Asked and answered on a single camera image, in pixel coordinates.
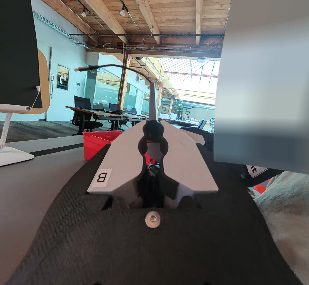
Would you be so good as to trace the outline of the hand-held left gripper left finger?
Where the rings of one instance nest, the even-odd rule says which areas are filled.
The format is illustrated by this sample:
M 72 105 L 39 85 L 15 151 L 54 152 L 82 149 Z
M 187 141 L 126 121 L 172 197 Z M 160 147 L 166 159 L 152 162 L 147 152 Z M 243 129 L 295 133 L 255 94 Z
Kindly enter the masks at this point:
M 112 143 L 88 187 L 90 194 L 139 194 L 137 182 L 146 168 L 148 150 L 142 121 Z

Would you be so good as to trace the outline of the red plastic bin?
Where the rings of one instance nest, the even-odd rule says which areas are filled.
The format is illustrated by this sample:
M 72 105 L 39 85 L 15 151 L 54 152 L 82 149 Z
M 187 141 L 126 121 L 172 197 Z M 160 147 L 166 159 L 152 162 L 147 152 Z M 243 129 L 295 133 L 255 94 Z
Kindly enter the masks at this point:
M 97 131 L 83 133 L 84 159 L 90 160 L 106 144 L 110 144 L 121 134 L 117 131 Z

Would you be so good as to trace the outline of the person's beige pants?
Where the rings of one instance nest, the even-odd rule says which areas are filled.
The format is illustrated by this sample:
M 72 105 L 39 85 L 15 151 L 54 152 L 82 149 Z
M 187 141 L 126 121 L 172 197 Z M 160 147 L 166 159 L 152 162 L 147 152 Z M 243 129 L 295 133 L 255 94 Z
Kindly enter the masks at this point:
M 284 171 L 251 191 L 281 255 L 309 284 L 309 175 Z

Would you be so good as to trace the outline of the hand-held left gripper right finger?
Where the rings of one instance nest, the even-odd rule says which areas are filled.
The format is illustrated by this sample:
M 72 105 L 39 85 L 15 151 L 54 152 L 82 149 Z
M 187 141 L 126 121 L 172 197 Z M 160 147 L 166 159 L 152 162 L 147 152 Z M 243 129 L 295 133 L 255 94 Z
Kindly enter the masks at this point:
M 161 122 L 163 139 L 167 152 L 162 152 L 160 188 L 166 200 L 181 200 L 184 196 L 194 198 L 198 194 L 218 192 L 218 186 L 211 175 L 199 148 L 181 129 L 168 122 Z

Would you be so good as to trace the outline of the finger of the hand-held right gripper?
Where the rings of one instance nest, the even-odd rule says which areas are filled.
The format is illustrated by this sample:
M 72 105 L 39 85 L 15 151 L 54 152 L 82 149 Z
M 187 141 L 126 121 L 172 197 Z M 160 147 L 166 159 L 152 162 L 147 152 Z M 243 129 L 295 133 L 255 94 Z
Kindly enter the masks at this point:
M 195 143 L 199 143 L 204 146 L 205 140 L 204 137 L 197 133 L 186 133 L 190 138 L 194 140 Z

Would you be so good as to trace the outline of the white door with window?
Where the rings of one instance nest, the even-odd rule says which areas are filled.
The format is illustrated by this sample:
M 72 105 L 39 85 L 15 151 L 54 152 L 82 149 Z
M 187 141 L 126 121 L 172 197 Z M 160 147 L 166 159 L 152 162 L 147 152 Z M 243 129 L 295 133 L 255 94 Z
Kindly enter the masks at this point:
M 74 97 L 83 96 L 85 74 L 74 71 L 85 65 L 85 50 L 79 46 L 52 46 L 50 67 L 50 107 L 47 121 L 70 121 Z

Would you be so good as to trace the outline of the black panel with wooden edge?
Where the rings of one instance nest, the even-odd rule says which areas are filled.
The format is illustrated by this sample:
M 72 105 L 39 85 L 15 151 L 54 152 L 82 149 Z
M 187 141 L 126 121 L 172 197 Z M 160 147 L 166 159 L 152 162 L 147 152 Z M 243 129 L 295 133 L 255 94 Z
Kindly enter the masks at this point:
M 31 0 L 1 0 L 1 113 L 41 114 L 50 104 Z

